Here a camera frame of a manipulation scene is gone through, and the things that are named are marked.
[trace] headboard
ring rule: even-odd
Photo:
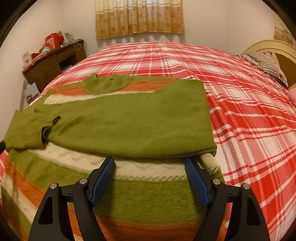
[[[296,84],[296,48],[280,40],[263,40],[247,48],[241,55],[267,50],[287,77],[288,87]]]

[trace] white knit stripe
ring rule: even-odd
[[[31,152],[45,160],[85,173],[99,168],[105,160],[105,157],[72,151],[53,143],[48,143],[45,150],[31,150]],[[116,159],[115,163],[114,178],[117,180],[187,180],[184,158]]]
[[[278,72],[278,69],[270,64],[267,64],[266,66],[262,66],[263,68],[263,71],[275,78],[277,78],[277,72]]]
[[[50,95],[46,98],[44,101],[44,104],[61,104],[65,102],[70,101],[76,101],[76,100],[88,100],[93,98],[99,98],[104,96],[110,96],[110,95],[121,95],[121,94],[131,94],[131,93],[152,93],[154,91],[116,91],[112,93],[107,94],[100,94],[100,95],[77,95],[77,96],[68,96],[68,95]]]
[[[26,198],[24,194],[15,186],[11,178],[4,172],[1,184],[21,212],[26,216],[30,223],[33,222],[37,208]]]
[[[199,155],[199,158],[201,159],[202,163],[205,166],[206,170],[215,170],[219,168],[219,164],[217,163],[215,157],[210,153],[205,153],[202,155]]]

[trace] curtain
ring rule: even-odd
[[[290,33],[287,26],[280,19],[280,17],[273,12],[274,15],[274,39],[284,41],[294,47],[296,47],[296,42]]]
[[[182,0],[96,0],[96,38],[184,33]]]

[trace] pillow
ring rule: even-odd
[[[243,57],[248,60],[248,58],[246,58],[245,56],[248,56],[253,61],[258,63],[258,65],[260,65],[261,67],[260,69],[262,69],[264,73],[274,77],[279,84],[281,84],[285,88],[288,88],[288,81],[285,74],[276,64],[271,54],[267,50],[264,50],[263,52],[256,51],[243,55]]]
[[[250,56],[244,54],[243,57],[244,57],[248,62],[250,62],[251,64],[254,64],[254,65],[257,66],[259,69],[262,70],[262,67],[260,66],[260,64],[257,63],[255,60],[253,60]]]

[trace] wooden desk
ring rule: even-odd
[[[49,51],[44,57],[23,70],[30,84],[36,83],[40,92],[62,72],[62,68],[85,59],[83,40]]]

